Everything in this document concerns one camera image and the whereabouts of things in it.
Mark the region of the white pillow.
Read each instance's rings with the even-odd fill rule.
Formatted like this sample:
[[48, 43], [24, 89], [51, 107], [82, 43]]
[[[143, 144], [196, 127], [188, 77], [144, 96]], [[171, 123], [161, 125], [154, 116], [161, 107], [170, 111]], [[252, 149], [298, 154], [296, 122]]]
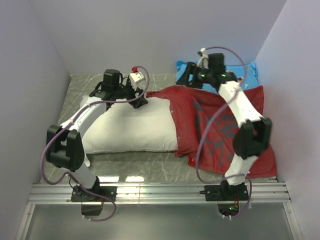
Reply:
[[121, 152], [172, 152], [178, 149], [170, 101], [149, 97], [134, 109], [116, 103], [90, 126], [82, 137], [87, 154]]

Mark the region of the red pillowcase with grey print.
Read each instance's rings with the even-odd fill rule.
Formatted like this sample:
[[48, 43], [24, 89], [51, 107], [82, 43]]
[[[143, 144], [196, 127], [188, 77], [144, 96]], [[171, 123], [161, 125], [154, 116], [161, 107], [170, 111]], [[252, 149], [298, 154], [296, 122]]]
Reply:
[[[156, 97], [170, 101], [176, 137], [177, 157], [188, 156], [188, 165], [196, 163], [201, 136], [213, 114], [225, 103], [215, 93], [186, 86], [174, 85], [160, 91], [149, 91], [148, 98]], [[234, 156], [233, 138], [238, 125], [229, 108], [213, 122], [201, 149], [198, 167], [201, 170], [224, 174]]]

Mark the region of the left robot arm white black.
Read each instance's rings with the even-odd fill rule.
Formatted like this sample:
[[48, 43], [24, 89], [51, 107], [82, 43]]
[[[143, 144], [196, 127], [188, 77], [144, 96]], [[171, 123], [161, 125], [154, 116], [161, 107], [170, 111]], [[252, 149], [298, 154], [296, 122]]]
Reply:
[[[150, 83], [150, 75], [142, 66], [134, 66], [132, 72], [124, 77], [115, 69], [107, 69], [85, 104], [61, 125], [51, 125], [46, 133], [46, 146], [40, 158], [40, 174], [49, 185], [59, 184], [68, 176], [80, 188], [84, 197], [96, 201], [101, 195], [99, 178], [85, 164], [85, 150], [82, 138], [91, 125], [114, 105], [130, 104], [138, 109], [148, 103], [146, 89], [139, 84]], [[45, 162], [66, 172], [56, 181], [45, 175]]]

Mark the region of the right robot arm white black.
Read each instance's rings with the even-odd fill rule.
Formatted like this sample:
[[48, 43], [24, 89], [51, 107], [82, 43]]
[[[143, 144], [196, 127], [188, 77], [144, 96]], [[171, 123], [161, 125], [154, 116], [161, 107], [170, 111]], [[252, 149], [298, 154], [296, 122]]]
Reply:
[[191, 88], [202, 88], [209, 84], [225, 100], [218, 110], [229, 108], [235, 117], [238, 132], [233, 138], [234, 156], [219, 187], [219, 193], [231, 200], [246, 191], [245, 180], [258, 157], [268, 149], [272, 121], [260, 114], [242, 89], [242, 81], [233, 72], [228, 72], [223, 53], [199, 52], [197, 63], [188, 62], [177, 84]]

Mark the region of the right control board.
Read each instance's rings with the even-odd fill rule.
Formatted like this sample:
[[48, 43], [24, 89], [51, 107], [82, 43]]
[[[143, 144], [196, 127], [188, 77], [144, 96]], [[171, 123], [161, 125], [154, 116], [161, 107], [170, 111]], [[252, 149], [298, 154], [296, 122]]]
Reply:
[[221, 215], [227, 217], [234, 217], [240, 212], [240, 206], [238, 203], [218, 204], [217, 208]]

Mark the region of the aluminium rail frame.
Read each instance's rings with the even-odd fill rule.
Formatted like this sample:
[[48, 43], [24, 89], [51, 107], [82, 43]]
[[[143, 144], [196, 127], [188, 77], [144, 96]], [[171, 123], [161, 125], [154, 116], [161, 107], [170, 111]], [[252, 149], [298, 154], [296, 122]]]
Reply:
[[[200, 182], [113, 182], [103, 183], [102, 186], [116, 187], [115, 202], [121, 204], [202, 204], [205, 203], [204, 195], [200, 191], [204, 184]], [[294, 214], [291, 198], [284, 182], [255, 181], [247, 185], [252, 189], [250, 202], [257, 203], [282, 203], [292, 232], [293, 239], [302, 239], [302, 234]], [[36, 205], [63, 205], [71, 203], [72, 188], [68, 184], [35, 184], [31, 188], [27, 205], [16, 235], [17, 240], [27, 237], [30, 222]]]

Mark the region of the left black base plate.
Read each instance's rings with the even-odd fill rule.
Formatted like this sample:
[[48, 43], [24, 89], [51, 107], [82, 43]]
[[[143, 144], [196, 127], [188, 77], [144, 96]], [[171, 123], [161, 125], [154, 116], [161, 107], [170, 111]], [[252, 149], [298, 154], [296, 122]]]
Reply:
[[[96, 195], [100, 195], [115, 201], [116, 194], [117, 194], [117, 187], [116, 186], [98, 186], [95, 189], [89, 189], [89, 191]], [[75, 203], [100, 202], [103, 200], [100, 196], [89, 194], [79, 186], [74, 186], [70, 201]]]

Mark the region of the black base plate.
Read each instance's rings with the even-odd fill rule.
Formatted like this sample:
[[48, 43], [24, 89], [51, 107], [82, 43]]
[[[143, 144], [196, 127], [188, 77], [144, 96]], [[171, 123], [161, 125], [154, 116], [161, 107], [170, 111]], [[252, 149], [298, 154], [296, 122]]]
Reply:
[[249, 199], [249, 192], [244, 183], [234, 186], [223, 181], [220, 185], [205, 185], [202, 193], [207, 202], [247, 201]]
[[[95, 189], [89, 189], [89, 191], [96, 195], [100, 195], [115, 201], [116, 194], [117, 194], [117, 187], [116, 186], [98, 186]], [[100, 202], [103, 200], [100, 196], [89, 194], [79, 186], [74, 186], [70, 201], [75, 203]]]

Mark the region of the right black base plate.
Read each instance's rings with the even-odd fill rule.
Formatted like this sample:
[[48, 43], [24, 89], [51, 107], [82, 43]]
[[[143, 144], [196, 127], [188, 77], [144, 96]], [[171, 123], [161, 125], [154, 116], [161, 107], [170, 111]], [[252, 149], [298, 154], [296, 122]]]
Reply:
[[249, 199], [249, 192], [244, 183], [234, 186], [223, 181], [220, 185], [205, 185], [202, 193], [207, 202], [247, 201]]

